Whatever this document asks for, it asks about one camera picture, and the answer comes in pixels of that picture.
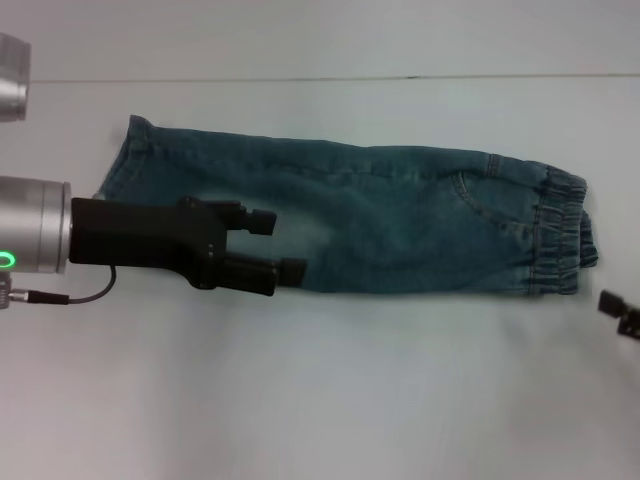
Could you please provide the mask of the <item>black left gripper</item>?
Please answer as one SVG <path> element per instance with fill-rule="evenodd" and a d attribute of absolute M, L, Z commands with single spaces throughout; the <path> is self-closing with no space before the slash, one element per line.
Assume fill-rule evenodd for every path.
<path fill-rule="evenodd" d="M 239 202 L 227 210 L 228 230 L 273 234 L 276 213 Z M 277 287 L 299 288 L 307 269 L 304 259 L 226 257 L 225 225 L 211 207 L 191 198 L 174 206 L 74 198 L 71 213 L 69 260 L 75 264 L 167 270 L 198 289 L 219 286 L 264 296 Z"/>

